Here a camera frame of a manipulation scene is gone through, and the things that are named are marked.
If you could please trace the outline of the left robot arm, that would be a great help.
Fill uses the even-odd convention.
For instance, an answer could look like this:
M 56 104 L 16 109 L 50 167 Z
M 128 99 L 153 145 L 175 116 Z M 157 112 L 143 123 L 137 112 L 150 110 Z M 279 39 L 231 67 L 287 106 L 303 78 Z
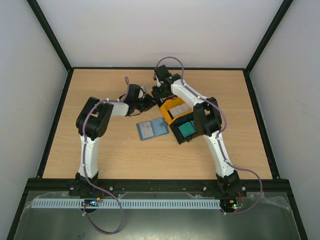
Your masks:
M 81 140 L 80 166 L 75 180 L 70 184 L 69 194 L 79 197 L 98 197 L 110 194 L 99 180 L 98 153 L 100 140 L 107 131 L 111 117 L 134 117 L 156 105 L 154 97 L 137 84 L 128 84 L 126 93 L 118 99 L 90 97 L 76 119 Z

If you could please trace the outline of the white pink blossom card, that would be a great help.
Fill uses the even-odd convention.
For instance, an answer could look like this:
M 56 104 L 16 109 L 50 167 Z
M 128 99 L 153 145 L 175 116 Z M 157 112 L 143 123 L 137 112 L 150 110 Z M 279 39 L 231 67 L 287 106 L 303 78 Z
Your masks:
M 152 130 L 152 126 L 151 126 L 151 123 L 149 121 L 147 122 L 142 122 L 140 124 L 140 130 L 141 130 L 141 134 L 142 134 L 142 137 L 144 139 L 146 138 L 150 138 L 152 137 L 154 134 L 153 134 L 153 130 Z

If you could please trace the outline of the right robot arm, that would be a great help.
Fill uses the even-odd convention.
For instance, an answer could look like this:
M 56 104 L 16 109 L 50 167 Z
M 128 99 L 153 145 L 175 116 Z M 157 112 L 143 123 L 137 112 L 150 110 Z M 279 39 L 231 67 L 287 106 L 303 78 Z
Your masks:
M 222 127 L 222 120 L 226 116 L 218 102 L 194 90 L 182 74 L 171 74 L 164 64 L 156 65 L 153 79 L 164 94 L 175 95 L 192 108 L 195 131 L 203 136 L 214 159 L 218 191 L 229 196 L 238 187 L 240 178 L 224 144 L 222 132 L 226 128 Z

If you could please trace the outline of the teal card holder wallet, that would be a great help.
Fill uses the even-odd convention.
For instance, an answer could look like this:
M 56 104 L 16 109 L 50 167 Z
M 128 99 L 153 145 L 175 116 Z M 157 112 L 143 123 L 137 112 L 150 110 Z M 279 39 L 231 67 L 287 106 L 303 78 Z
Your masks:
M 143 138 L 142 133 L 141 133 L 141 129 L 140 129 L 140 124 L 144 123 L 144 122 L 150 122 L 151 127 L 152 127 L 152 131 L 153 131 L 152 137 Z M 166 122 L 164 117 L 158 117 L 158 118 L 154 118 L 152 120 L 139 122 L 136 124 L 136 127 L 137 127 L 137 131 L 138 131 L 139 138 L 141 141 L 157 138 L 159 136 L 163 136 L 163 135 L 170 133 L 169 125 Z

